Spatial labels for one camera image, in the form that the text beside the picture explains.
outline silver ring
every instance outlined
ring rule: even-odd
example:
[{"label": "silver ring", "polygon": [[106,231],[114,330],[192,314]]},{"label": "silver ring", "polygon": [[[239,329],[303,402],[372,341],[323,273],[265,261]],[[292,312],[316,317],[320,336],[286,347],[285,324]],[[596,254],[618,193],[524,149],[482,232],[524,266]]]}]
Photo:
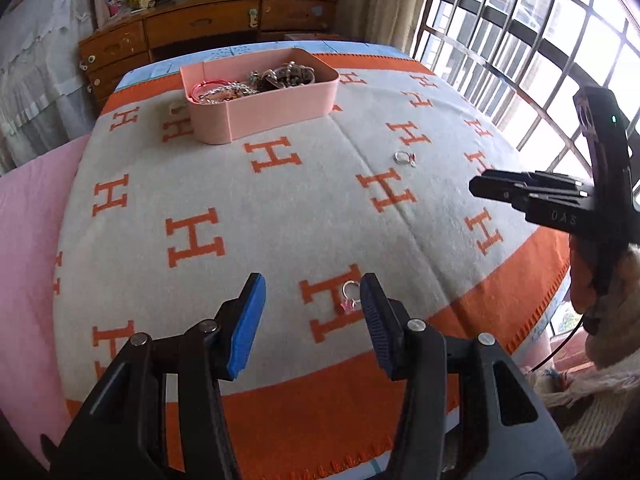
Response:
[{"label": "silver ring", "polygon": [[342,284],[342,295],[344,296],[344,299],[345,300],[351,300],[351,301],[353,301],[354,304],[359,304],[360,300],[354,300],[353,298],[350,298],[349,296],[347,296],[347,291],[346,291],[347,285],[355,285],[355,286],[359,287],[360,284],[358,282],[353,281],[353,280],[349,280],[348,282],[344,282]]},{"label": "silver ring", "polygon": [[415,168],[415,153],[395,152],[394,161],[398,164],[411,164]]}]

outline orange h pattern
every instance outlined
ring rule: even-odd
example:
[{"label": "orange h pattern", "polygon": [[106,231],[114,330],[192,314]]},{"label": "orange h pattern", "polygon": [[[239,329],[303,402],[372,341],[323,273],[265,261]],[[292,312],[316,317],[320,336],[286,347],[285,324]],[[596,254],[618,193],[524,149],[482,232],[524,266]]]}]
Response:
[{"label": "orange h pattern", "polygon": [[173,219],[168,218],[166,220],[166,234],[172,236],[176,229],[186,227],[189,232],[189,248],[184,251],[177,251],[175,247],[167,249],[169,254],[169,267],[172,269],[177,266],[178,260],[185,258],[193,258],[194,256],[202,256],[203,254],[216,253],[217,256],[225,255],[225,244],[220,236],[213,238],[213,242],[207,245],[198,245],[198,235],[196,233],[196,225],[202,222],[211,222],[212,224],[218,223],[218,215],[216,210],[209,208],[209,210],[197,216],[185,218],[184,220],[178,220],[174,222]]},{"label": "orange h pattern", "polygon": [[366,85],[367,82],[364,79],[354,79],[354,77],[360,77],[355,72],[347,72],[346,74],[340,74],[340,83],[346,85],[348,83],[360,83]]},{"label": "orange h pattern", "polygon": [[342,287],[342,284],[349,280],[359,282],[361,275],[362,274],[360,273],[360,269],[357,264],[353,264],[349,266],[349,272],[341,274],[340,276],[334,276],[324,282],[310,285],[307,280],[303,280],[299,283],[300,291],[302,292],[302,299],[305,304],[311,303],[314,300],[314,294],[329,291],[331,293],[331,300],[334,304],[334,309],[337,313],[337,317],[334,317],[331,321],[326,323],[320,323],[318,319],[312,319],[309,322],[311,333],[313,334],[314,341],[316,343],[324,341],[325,336],[329,332],[338,330],[339,328],[344,328],[347,325],[364,319],[364,314],[361,310],[346,314],[340,307],[340,288]]},{"label": "orange h pattern", "polygon": [[411,144],[412,142],[431,142],[431,139],[429,137],[427,137],[426,135],[421,135],[419,137],[416,137],[414,134],[411,133],[411,131],[409,130],[409,128],[413,128],[414,130],[418,129],[418,126],[416,126],[415,124],[413,124],[411,121],[409,121],[408,123],[404,123],[404,124],[389,124],[386,123],[386,126],[392,131],[396,131],[396,130],[402,130],[404,131],[407,135],[409,135],[408,137],[400,137],[400,140],[402,140],[402,143],[405,146],[408,146],[409,144]]},{"label": "orange h pattern", "polygon": [[498,242],[504,241],[498,229],[495,230],[494,234],[489,234],[488,229],[484,225],[484,222],[487,220],[491,220],[491,215],[489,215],[489,212],[486,210],[486,208],[484,208],[478,216],[474,216],[473,218],[465,218],[466,226],[470,231],[473,231],[474,227],[477,225],[479,225],[482,229],[482,232],[484,233],[484,240],[476,240],[476,244],[478,245],[478,249],[480,249],[480,252],[484,254],[484,256],[487,256],[489,247]]},{"label": "orange h pattern", "polygon": [[426,101],[422,100],[422,96],[420,94],[417,94],[416,92],[400,92],[401,94],[404,95],[412,95],[415,97],[415,101],[409,101],[414,108],[417,108],[418,106],[431,106],[433,107],[433,103],[431,103],[431,101],[429,101],[428,99]]},{"label": "orange h pattern", "polygon": [[[56,263],[54,266],[62,267],[62,251],[60,251],[58,253],[58,256],[56,256]],[[53,292],[55,293],[56,296],[60,295],[60,278],[57,278],[55,283],[53,284]]]},{"label": "orange h pattern", "polygon": [[371,199],[371,203],[375,206],[375,208],[378,210],[379,213],[382,213],[385,207],[390,206],[392,204],[397,204],[398,202],[404,202],[405,200],[409,200],[411,202],[417,202],[417,200],[412,195],[409,189],[405,189],[402,195],[394,195],[394,192],[391,189],[391,186],[389,186],[389,184],[387,183],[387,179],[390,179],[390,178],[395,180],[402,180],[402,179],[400,178],[400,175],[396,173],[396,170],[394,170],[393,168],[389,169],[389,171],[387,171],[386,173],[380,173],[380,174],[368,176],[368,177],[363,177],[362,175],[356,175],[356,178],[358,179],[358,182],[360,183],[360,185],[364,188],[369,187],[369,184],[373,182],[377,182],[378,184],[380,184],[380,186],[382,186],[382,189],[385,190],[386,196],[388,198],[385,198],[384,200],[379,200],[377,198]]},{"label": "orange h pattern", "polygon": [[482,124],[480,124],[480,121],[478,121],[477,119],[475,121],[465,121],[465,123],[468,124],[468,126],[473,126],[474,130],[476,131],[476,134],[478,134],[479,137],[483,137],[483,136],[493,137],[494,136],[490,131],[483,130],[482,129]]},{"label": "orange h pattern", "polygon": [[436,88],[438,87],[438,85],[436,85],[436,83],[432,83],[431,81],[429,81],[425,76],[423,75],[410,75],[409,76],[411,79],[414,79],[416,81],[418,81],[420,83],[420,86],[435,86]]},{"label": "orange h pattern", "polygon": [[94,189],[94,196],[98,196],[98,193],[101,191],[107,190],[107,202],[102,205],[94,204],[94,213],[92,216],[96,216],[99,211],[103,209],[108,209],[110,207],[116,206],[127,206],[127,194],[123,193],[122,196],[116,200],[113,199],[113,188],[116,186],[128,186],[129,185],[129,173],[125,173],[125,175],[119,180],[113,180],[112,182],[107,182],[104,184],[96,184]]},{"label": "orange h pattern", "polygon": [[[133,329],[133,320],[129,319],[127,321],[127,326],[124,328],[116,328],[115,330],[98,330],[97,326],[93,328],[93,336],[94,336],[94,348],[98,347],[100,341],[108,341],[109,342],[109,355],[113,360],[116,357],[116,339],[122,338],[130,338],[134,335],[135,330]],[[102,374],[107,369],[106,366],[102,366],[100,361],[94,361],[95,366],[95,375],[100,379]]]},{"label": "orange h pattern", "polygon": [[287,146],[290,147],[291,143],[287,137],[280,137],[279,140],[272,140],[271,142],[263,142],[261,144],[249,144],[246,143],[244,145],[244,150],[247,153],[253,153],[255,150],[266,150],[269,155],[268,162],[258,162],[257,160],[252,160],[251,165],[254,168],[255,173],[260,173],[262,168],[272,168],[273,166],[282,166],[283,164],[295,164],[299,166],[302,164],[300,157],[297,153],[291,153],[291,155],[287,158],[278,158],[276,152],[274,151],[274,146]]},{"label": "orange h pattern", "polygon": [[176,132],[174,134],[164,134],[162,136],[162,142],[167,142],[168,140],[175,139],[175,137],[193,135],[193,129],[191,128],[191,119],[188,117],[185,119],[168,121],[162,125],[162,129],[168,130],[172,126],[176,127]]},{"label": "orange h pattern", "polygon": [[133,108],[133,110],[126,110],[125,112],[120,112],[119,114],[114,114],[113,118],[117,119],[118,117],[122,117],[122,120],[119,123],[113,123],[111,125],[111,127],[109,128],[109,131],[112,132],[113,130],[115,130],[117,127],[122,126],[123,124],[127,124],[127,123],[135,123],[138,121],[138,114],[135,114],[132,118],[128,118],[127,116],[129,114],[133,114],[135,112],[137,112],[138,110],[140,110],[139,106],[136,106],[135,108]]},{"label": "orange h pattern", "polygon": [[484,156],[483,152],[472,153],[471,155],[465,153],[465,156],[466,160],[468,160],[469,162],[477,160],[480,163],[481,168],[478,168],[478,173],[480,174],[482,174],[484,170],[492,170],[494,168],[491,164],[486,165],[484,163],[486,161],[486,157]]}]

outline pink gem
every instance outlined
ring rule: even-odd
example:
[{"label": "pink gem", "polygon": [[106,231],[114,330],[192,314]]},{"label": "pink gem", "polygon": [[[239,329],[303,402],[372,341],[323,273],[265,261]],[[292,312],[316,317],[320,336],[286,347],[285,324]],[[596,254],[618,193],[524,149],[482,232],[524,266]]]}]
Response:
[{"label": "pink gem", "polygon": [[350,314],[356,310],[356,302],[351,298],[345,298],[340,302],[340,306],[346,314]]}]

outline jewelry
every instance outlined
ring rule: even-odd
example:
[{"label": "jewelry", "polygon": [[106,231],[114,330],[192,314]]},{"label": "jewelry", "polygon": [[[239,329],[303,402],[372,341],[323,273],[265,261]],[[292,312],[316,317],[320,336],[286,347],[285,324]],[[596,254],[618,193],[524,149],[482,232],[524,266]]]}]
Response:
[{"label": "jewelry", "polygon": [[347,295],[347,285],[355,285],[357,287],[360,286],[358,282],[354,282],[353,280],[349,280],[348,282],[344,282],[342,284],[342,296],[344,299],[340,302],[340,306],[345,314],[350,314],[356,310],[356,306],[360,304],[360,300],[354,300]]},{"label": "jewelry", "polygon": [[286,88],[286,86],[284,86],[283,83],[281,83],[280,81],[278,81],[276,78],[274,78],[274,76],[272,76],[271,74],[268,74],[266,76],[264,76],[264,80],[267,83],[271,83],[272,85],[274,85],[276,88],[278,89],[283,89]]},{"label": "jewelry", "polygon": [[[239,97],[257,93],[257,91],[255,91],[250,86],[245,85],[244,83],[226,82],[225,84],[221,84],[217,81],[222,80],[200,83],[196,85],[194,87],[194,91],[191,93],[191,97],[193,98],[193,100],[200,104],[212,105],[224,101],[232,101],[233,99],[238,99]],[[207,84],[217,84],[219,86],[216,86],[212,89],[206,89]]]},{"label": "jewelry", "polygon": [[258,83],[260,82],[260,73],[257,71],[250,72],[246,78],[246,83],[254,90],[258,89]]},{"label": "jewelry", "polygon": [[291,69],[294,67],[295,63],[293,61],[289,61],[289,63],[287,63],[287,87],[291,86]]},{"label": "jewelry", "polygon": [[409,152],[395,152],[394,161],[398,164],[410,164],[412,168],[415,168],[415,153]]}]

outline black wire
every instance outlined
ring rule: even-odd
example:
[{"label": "black wire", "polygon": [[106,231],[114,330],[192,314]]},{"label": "black wire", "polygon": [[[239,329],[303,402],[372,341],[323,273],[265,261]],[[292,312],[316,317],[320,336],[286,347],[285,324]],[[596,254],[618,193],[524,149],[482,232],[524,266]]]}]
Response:
[{"label": "black wire", "polygon": [[547,361],[549,361],[549,359],[551,359],[554,355],[556,355],[559,351],[562,350],[562,347],[569,342],[569,339],[571,339],[575,335],[575,333],[578,332],[578,329],[582,326],[582,318],[583,317],[584,316],[580,317],[580,321],[578,322],[578,324],[575,326],[575,328],[573,330],[571,330],[571,333],[566,337],[566,339],[560,343],[560,346],[558,348],[556,348],[553,352],[551,352],[551,354],[549,354],[543,361],[540,361],[538,366],[536,366],[535,368],[533,368],[531,370],[532,372],[535,372],[543,364],[545,364]]}]

